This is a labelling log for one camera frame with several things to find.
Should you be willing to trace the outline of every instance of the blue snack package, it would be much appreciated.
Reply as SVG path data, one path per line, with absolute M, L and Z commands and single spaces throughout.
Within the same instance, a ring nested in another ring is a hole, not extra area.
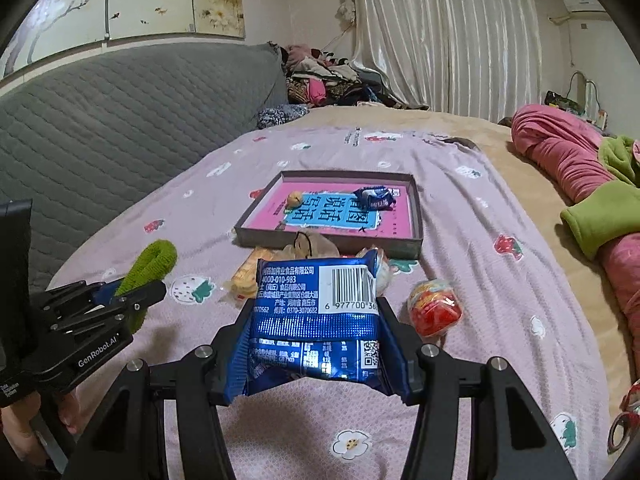
M 385 186 L 361 187 L 353 193 L 367 211 L 389 209 L 396 203 L 393 194 Z
M 303 376 L 381 388 L 376 255 L 258 261 L 247 395 Z

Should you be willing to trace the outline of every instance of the barcode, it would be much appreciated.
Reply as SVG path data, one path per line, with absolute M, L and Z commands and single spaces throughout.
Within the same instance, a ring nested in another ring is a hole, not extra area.
M 360 368 L 378 368 L 378 341 L 360 342 Z
M 376 279 L 366 265 L 318 269 L 318 314 L 377 314 Z
M 348 301 L 376 301 L 372 295 L 373 277 L 367 267 L 334 267 L 334 304 Z

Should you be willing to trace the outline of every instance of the quilted fabric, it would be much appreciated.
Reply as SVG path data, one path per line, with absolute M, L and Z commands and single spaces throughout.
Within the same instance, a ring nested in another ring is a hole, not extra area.
M 287 101 L 268 44 L 173 43 L 62 66 L 0 98 L 0 203 L 33 198 L 30 289 L 129 206 Z

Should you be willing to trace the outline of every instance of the pink bedsheet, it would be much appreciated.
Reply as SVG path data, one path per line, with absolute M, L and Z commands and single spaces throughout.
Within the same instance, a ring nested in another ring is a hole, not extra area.
M 600 134 L 567 112 L 543 105 L 522 107 L 513 117 L 511 137 L 516 150 L 535 161 L 574 202 L 614 179 L 598 161 Z M 605 244 L 597 259 L 628 320 L 640 374 L 640 233 Z

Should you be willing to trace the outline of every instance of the green fuzzy strap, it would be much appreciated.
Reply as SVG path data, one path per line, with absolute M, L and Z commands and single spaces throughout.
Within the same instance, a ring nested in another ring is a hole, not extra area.
M 149 244 L 124 277 L 115 295 L 122 296 L 153 280 L 162 280 L 174 268 L 177 259 L 178 253 L 169 240 L 156 240 Z M 132 334 L 140 330 L 145 316 L 146 309 L 129 316 L 129 329 Z

